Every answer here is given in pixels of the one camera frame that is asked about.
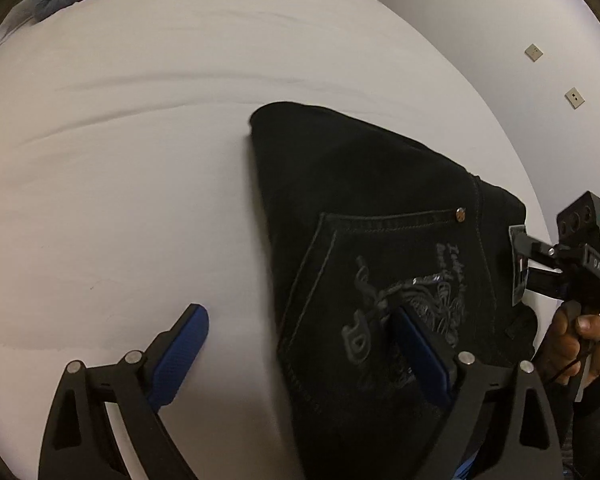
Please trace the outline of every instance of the metal pin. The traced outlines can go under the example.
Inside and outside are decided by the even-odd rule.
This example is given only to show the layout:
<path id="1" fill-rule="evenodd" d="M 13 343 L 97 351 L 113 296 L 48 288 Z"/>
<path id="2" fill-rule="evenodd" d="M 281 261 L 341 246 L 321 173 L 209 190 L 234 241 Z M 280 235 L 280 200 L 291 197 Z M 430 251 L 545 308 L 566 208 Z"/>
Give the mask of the metal pin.
<path id="1" fill-rule="evenodd" d="M 80 368 L 82 368 L 82 363 L 80 361 L 71 361 L 66 366 L 66 371 L 70 374 L 75 374 L 80 371 Z"/>
<path id="2" fill-rule="evenodd" d="M 580 381 L 580 387 L 578 388 L 578 393 L 576 394 L 576 399 L 574 402 L 582 402 L 582 396 L 584 394 L 584 379 L 589 377 L 589 371 L 591 370 L 591 354 L 587 356 L 587 359 L 584 361 L 584 371 L 582 372 L 582 380 Z"/>
<path id="3" fill-rule="evenodd" d="M 140 359 L 142 359 L 142 352 L 139 350 L 132 350 L 125 355 L 125 361 L 130 365 L 139 363 Z"/>
<path id="4" fill-rule="evenodd" d="M 460 352 L 458 354 L 458 360 L 464 365 L 472 365 L 475 363 L 475 355 L 471 352 Z"/>
<path id="5" fill-rule="evenodd" d="M 531 361 L 520 361 L 520 369 L 525 374 L 530 374 L 530 373 L 533 373 L 533 371 L 536 368 L 534 367 L 534 364 Z"/>

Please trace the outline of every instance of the black cable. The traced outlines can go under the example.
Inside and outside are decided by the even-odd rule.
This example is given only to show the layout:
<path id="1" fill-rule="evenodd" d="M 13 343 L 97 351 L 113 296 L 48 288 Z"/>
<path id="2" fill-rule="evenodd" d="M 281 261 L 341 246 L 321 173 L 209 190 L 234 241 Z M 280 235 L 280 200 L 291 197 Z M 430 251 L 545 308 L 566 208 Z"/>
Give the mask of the black cable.
<path id="1" fill-rule="evenodd" d="M 596 341 L 595 345 L 593 345 L 589 350 L 587 350 L 586 352 L 583 352 L 582 354 L 578 354 L 578 356 L 571 361 L 568 365 L 566 365 L 565 367 L 561 368 L 560 371 L 558 371 L 558 373 L 556 373 L 550 380 L 547 381 L 547 383 L 553 383 L 558 377 L 560 377 L 563 373 L 565 373 L 569 368 L 571 368 L 574 364 L 582 361 L 584 358 L 587 358 L 588 356 L 590 356 L 591 354 L 593 354 L 593 352 L 596 351 L 596 348 L 600 346 L 600 341 Z"/>

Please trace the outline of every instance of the white wall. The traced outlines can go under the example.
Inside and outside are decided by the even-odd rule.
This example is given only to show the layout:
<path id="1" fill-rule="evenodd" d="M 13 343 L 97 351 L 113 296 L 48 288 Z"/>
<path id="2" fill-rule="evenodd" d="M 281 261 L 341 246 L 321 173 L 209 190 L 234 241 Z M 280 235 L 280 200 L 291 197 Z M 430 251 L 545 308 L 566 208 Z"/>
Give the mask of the white wall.
<path id="1" fill-rule="evenodd" d="M 583 0 L 379 0 L 411 23 L 490 106 L 555 215 L 585 190 L 600 196 L 600 23 Z M 533 63 L 524 50 L 544 56 Z M 564 94 L 586 102 L 574 110 Z"/>

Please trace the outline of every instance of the blue gripper pad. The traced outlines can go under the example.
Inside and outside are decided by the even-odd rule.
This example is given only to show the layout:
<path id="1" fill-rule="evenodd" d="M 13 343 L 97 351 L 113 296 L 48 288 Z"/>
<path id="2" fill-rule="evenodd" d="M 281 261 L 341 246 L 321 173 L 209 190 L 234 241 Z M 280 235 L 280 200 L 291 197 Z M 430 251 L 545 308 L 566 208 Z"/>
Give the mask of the blue gripper pad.
<path id="1" fill-rule="evenodd" d="M 146 351 L 151 384 L 146 398 L 154 412 L 173 401 L 208 332 L 206 309 L 192 304 L 171 330 L 159 334 L 151 343 Z"/>
<path id="2" fill-rule="evenodd" d="M 447 408 L 452 402 L 449 371 L 418 325 L 402 307 L 392 315 L 392 330 L 398 348 L 411 366 L 422 393 L 431 404 Z"/>

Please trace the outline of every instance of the rivet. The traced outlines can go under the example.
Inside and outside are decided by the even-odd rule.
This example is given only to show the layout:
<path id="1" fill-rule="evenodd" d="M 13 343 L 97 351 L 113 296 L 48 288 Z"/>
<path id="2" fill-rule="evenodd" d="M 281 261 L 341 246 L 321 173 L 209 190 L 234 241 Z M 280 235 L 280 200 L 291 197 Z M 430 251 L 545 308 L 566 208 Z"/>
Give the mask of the rivet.
<path id="1" fill-rule="evenodd" d="M 80 371 L 80 368 L 82 368 L 82 363 L 80 361 L 71 361 L 66 366 L 66 371 L 69 372 L 70 374 L 75 374 Z"/>
<path id="2" fill-rule="evenodd" d="M 458 359 L 462 364 L 465 365 L 472 365 L 475 363 L 475 355 L 473 355 L 471 352 L 460 352 L 458 354 Z"/>
<path id="3" fill-rule="evenodd" d="M 140 359 L 142 359 L 142 352 L 139 350 L 132 350 L 125 355 L 125 361 L 130 365 L 139 363 Z"/>
<path id="4" fill-rule="evenodd" d="M 525 374 L 530 374 L 532 373 L 536 368 L 534 367 L 534 364 L 531 361 L 520 361 L 520 369 L 525 373 Z"/>

